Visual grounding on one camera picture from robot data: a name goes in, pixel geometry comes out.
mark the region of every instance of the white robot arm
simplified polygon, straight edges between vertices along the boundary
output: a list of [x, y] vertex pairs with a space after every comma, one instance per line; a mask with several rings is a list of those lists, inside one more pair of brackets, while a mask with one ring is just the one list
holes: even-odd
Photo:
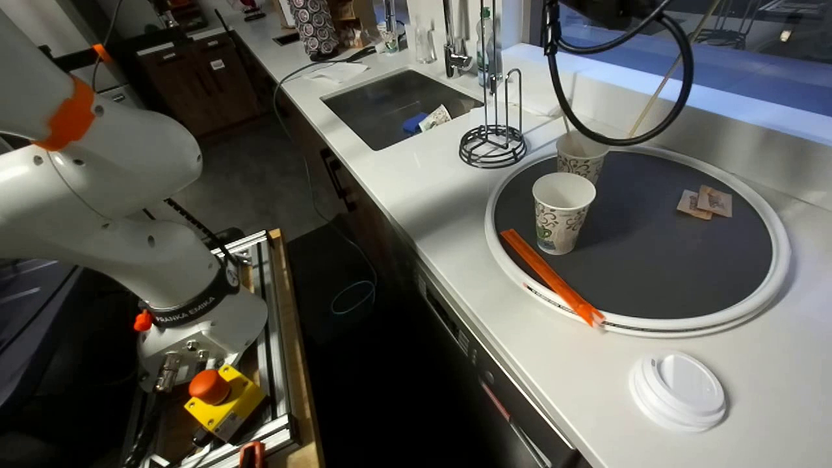
[[264, 302], [179, 223], [130, 218], [201, 177], [194, 137], [173, 119], [120, 106], [55, 67], [0, 14], [0, 258], [55, 258], [98, 271], [153, 313], [140, 339], [143, 387], [257, 341]]

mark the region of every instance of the cabinet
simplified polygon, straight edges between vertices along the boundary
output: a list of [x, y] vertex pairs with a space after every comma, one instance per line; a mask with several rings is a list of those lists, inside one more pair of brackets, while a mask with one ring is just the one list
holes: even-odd
[[137, 62], [164, 111], [198, 137], [263, 111], [232, 33], [216, 32], [140, 49]]

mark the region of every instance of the white countertop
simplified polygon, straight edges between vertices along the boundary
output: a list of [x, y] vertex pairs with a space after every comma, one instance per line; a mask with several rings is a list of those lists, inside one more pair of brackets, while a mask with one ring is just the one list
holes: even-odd
[[[236, 32], [276, 81], [309, 62], [298, 45], [277, 46], [267, 20], [240, 23]], [[355, 83], [410, 67], [406, 55], [374, 55], [358, 62], [368, 70]], [[420, 73], [475, 97], [472, 79], [445, 81], [440, 62]], [[459, 320], [592, 465], [832, 465], [827, 207], [805, 202], [801, 190], [784, 193], [745, 179], [778, 210], [792, 248], [792, 279], [784, 293], [752, 323], [714, 336], [665, 341], [595, 333], [532, 300], [488, 252], [487, 202], [511, 168], [472, 168], [457, 159], [459, 136], [478, 125], [480, 115], [368, 150], [320, 101], [351, 86], [309, 75], [283, 83], [355, 181], [415, 245], [420, 268], [453, 293]], [[526, 131], [528, 159], [539, 159], [550, 153], [561, 122], [528, 115]], [[639, 413], [627, 387], [628, 370], [639, 357], [665, 352], [687, 352], [719, 376], [728, 392], [728, 418], [719, 427], [704, 435], [674, 435]]]

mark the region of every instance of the faucet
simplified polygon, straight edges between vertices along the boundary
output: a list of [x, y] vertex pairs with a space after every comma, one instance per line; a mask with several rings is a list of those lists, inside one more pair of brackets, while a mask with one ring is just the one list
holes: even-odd
[[468, 41], [468, 0], [441, 0], [445, 7], [445, 75], [454, 79], [470, 70], [472, 57]]

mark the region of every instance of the bottle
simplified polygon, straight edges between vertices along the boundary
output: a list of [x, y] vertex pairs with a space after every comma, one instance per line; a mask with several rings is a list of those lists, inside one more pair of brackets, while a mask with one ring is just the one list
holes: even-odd
[[337, 51], [337, 32], [327, 0], [288, 0], [296, 33], [312, 62]]

